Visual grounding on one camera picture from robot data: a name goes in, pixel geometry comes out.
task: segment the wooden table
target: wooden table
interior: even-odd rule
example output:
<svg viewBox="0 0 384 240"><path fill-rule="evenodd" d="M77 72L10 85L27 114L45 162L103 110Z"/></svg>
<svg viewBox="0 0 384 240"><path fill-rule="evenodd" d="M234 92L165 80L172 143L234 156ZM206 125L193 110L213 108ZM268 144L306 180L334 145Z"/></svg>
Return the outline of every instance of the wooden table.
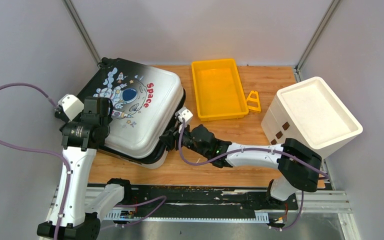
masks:
<svg viewBox="0 0 384 240"><path fill-rule="evenodd" d="M192 111L194 118L191 129L201 124L197 117L194 82L190 66L156 66L176 73L186 91L185 106ZM251 90L259 94L261 113L249 112L240 119L204 122L206 128L216 138L245 145L269 145L261 121L276 92L296 83L291 67L239 66L240 79L245 97ZM183 148L190 162L205 161L199 154ZM270 180L281 174L276 169L242 166L217 168L211 164L191 166L182 161L179 152L168 153L164 164L157 169L148 169L103 153L98 153L89 174L90 183L106 183L111 178L130 180L132 184L185 185L185 186L229 186L229 187L267 187Z"/></svg>

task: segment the astronaut illustration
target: astronaut illustration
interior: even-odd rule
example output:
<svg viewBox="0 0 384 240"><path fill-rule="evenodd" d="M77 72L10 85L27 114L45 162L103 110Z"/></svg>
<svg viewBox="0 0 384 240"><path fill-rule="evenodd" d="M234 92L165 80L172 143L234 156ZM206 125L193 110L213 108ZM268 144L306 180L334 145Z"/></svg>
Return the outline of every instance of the astronaut illustration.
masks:
<svg viewBox="0 0 384 240"><path fill-rule="evenodd" d="M114 110L112 115L117 119L133 118L147 98L147 87L140 81L131 81L129 85L121 84L114 88L98 88L93 96L109 98Z"/></svg>

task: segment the gray floor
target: gray floor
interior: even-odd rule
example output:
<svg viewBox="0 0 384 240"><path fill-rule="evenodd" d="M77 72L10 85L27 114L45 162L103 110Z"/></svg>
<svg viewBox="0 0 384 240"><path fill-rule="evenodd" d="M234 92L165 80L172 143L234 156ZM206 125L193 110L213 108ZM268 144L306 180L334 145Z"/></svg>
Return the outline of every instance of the gray floor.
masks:
<svg viewBox="0 0 384 240"><path fill-rule="evenodd" d="M288 214L292 222L296 214ZM102 227L113 225L102 222ZM100 232L98 240L344 240L338 215L335 213L304 213L294 228L277 232L265 224L142 222Z"/></svg>

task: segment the white box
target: white box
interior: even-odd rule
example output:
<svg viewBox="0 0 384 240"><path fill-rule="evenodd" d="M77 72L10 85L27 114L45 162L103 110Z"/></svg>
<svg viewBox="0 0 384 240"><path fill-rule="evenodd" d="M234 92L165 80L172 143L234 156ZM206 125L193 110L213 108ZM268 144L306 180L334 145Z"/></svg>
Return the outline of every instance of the white box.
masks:
<svg viewBox="0 0 384 240"><path fill-rule="evenodd" d="M271 144L294 138L323 159L363 131L338 96L317 76L277 91L261 127Z"/></svg>

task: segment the scratched black surface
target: scratched black surface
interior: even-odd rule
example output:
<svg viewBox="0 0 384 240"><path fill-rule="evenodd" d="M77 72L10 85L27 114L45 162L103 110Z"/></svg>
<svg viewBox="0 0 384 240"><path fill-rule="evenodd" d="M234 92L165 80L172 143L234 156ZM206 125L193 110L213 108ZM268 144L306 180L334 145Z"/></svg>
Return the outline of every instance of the scratched black surface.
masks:
<svg viewBox="0 0 384 240"><path fill-rule="evenodd" d="M89 184L89 187L104 187L104 184ZM254 190L243 194L223 194L235 190ZM167 196L166 202L155 211L153 217L161 218L255 218L254 210L284 210L285 206L268 204L265 201L266 188L255 187L199 187L199 186L151 186L132 185L130 204ZM295 196L286 201L290 210L298 209ZM159 202L140 206L135 216L144 217Z"/></svg>

